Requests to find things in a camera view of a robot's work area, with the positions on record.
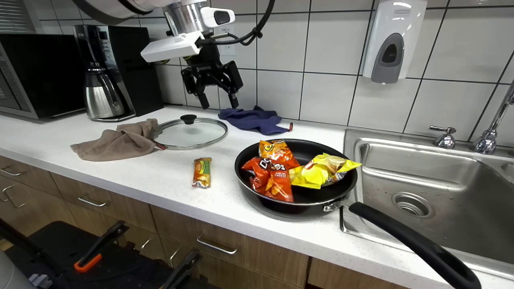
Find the backsplash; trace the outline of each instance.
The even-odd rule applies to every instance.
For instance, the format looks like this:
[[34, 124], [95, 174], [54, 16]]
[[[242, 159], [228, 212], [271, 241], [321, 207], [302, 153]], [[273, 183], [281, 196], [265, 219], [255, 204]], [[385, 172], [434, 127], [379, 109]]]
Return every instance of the backsplash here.
[[[95, 24], [71, 0], [30, 0], [43, 34], [72, 34]], [[233, 34], [249, 32], [268, 0], [212, 0], [236, 11]], [[363, 53], [376, 0], [276, 0], [263, 39], [250, 47], [221, 47], [234, 60], [244, 87], [239, 105], [274, 109], [287, 119], [434, 135], [430, 125], [456, 127], [458, 140], [474, 140], [491, 122], [514, 79], [512, 0], [429, 0], [414, 58], [405, 81], [392, 85], [361, 77]], [[152, 39], [167, 31], [160, 11], [125, 21], [148, 28]], [[181, 63], [157, 68], [168, 103], [199, 106], [186, 95]], [[213, 109], [228, 108], [221, 90], [205, 90]], [[514, 146], [514, 108], [498, 143]]]

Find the cabinet drawer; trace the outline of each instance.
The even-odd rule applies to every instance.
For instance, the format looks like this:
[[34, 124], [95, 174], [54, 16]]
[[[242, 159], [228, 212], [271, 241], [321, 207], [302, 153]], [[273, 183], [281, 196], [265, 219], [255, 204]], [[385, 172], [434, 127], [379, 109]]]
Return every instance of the cabinet drawer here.
[[[77, 227], [91, 235], [101, 236], [119, 219], [91, 212], [85, 207], [67, 204]], [[119, 244], [132, 243], [141, 256], [164, 260], [162, 244], [156, 231], [138, 228], [127, 222], [128, 231], [119, 238]]]
[[157, 231], [181, 247], [302, 288], [308, 257], [178, 214], [154, 209]]
[[30, 167], [8, 158], [0, 158], [0, 175], [37, 188], [40, 191], [59, 196], [48, 172]]
[[374, 288], [374, 289], [400, 289], [400, 286], [352, 272], [332, 264], [313, 259], [310, 264], [308, 284], [323, 289], [339, 288]]
[[61, 175], [53, 175], [53, 180], [64, 201], [154, 231], [148, 204]]
[[[162, 239], [162, 246], [167, 256], [173, 256], [170, 265], [175, 268], [194, 246], [183, 246], [172, 239]], [[305, 280], [300, 280], [302, 286], [295, 286], [295, 281], [270, 278], [257, 275], [255, 272], [241, 268], [238, 265], [220, 260], [213, 256], [201, 252], [202, 259], [194, 265], [193, 276], [205, 278], [209, 284], [221, 289], [303, 289]]]
[[26, 236], [56, 220], [74, 223], [61, 199], [3, 177], [0, 219]]

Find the kitchen counter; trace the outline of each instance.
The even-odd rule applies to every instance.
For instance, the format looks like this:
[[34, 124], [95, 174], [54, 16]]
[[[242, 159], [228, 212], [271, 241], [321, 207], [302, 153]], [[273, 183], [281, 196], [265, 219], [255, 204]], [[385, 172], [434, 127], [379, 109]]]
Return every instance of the kitchen counter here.
[[[189, 113], [217, 119], [212, 111], [164, 108], [122, 124], [149, 117], [162, 124]], [[157, 151], [114, 162], [87, 162], [69, 148], [115, 125], [91, 122], [85, 114], [43, 124], [0, 116], [0, 156], [406, 288], [448, 288], [417, 256], [342, 233], [337, 212], [278, 220], [252, 207], [241, 193], [233, 162], [241, 150], [265, 138], [260, 133], [228, 125], [226, 138], [209, 148]], [[291, 133], [279, 137], [313, 140], [337, 151], [344, 148], [340, 127], [295, 122]], [[193, 159], [205, 156], [212, 158], [212, 188], [191, 188]], [[514, 288], [514, 276], [482, 272], [477, 276], [482, 288]]]

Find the towel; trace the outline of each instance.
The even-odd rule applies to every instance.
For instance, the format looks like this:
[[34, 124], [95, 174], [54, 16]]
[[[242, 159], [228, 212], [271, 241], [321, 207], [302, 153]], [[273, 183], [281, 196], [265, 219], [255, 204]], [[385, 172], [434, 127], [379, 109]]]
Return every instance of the towel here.
[[115, 130], [104, 130], [98, 140], [72, 145], [71, 148], [83, 161], [106, 162], [138, 158], [157, 151], [151, 132], [157, 127], [156, 119], [136, 124], [124, 124]]
[[218, 117], [228, 121], [239, 130], [255, 130], [262, 135], [278, 135], [292, 130], [292, 124], [289, 124], [287, 129], [278, 127], [281, 117], [274, 111], [263, 111], [258, 106], [255, 106], [254, 111], [223, 109]]

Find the sink basin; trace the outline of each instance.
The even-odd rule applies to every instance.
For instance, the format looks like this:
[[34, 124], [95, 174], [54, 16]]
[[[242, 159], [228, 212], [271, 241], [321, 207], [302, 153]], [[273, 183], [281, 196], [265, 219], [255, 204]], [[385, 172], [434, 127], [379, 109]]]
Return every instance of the sink basin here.
[[[345, 143], [345, 153], [363, 164], [350, 201], [382, 211], [464, 262], [514, 275], [514, 159], [352, 130]], [[353, 235], [397, 244], [352, 214], [345, 225]]]

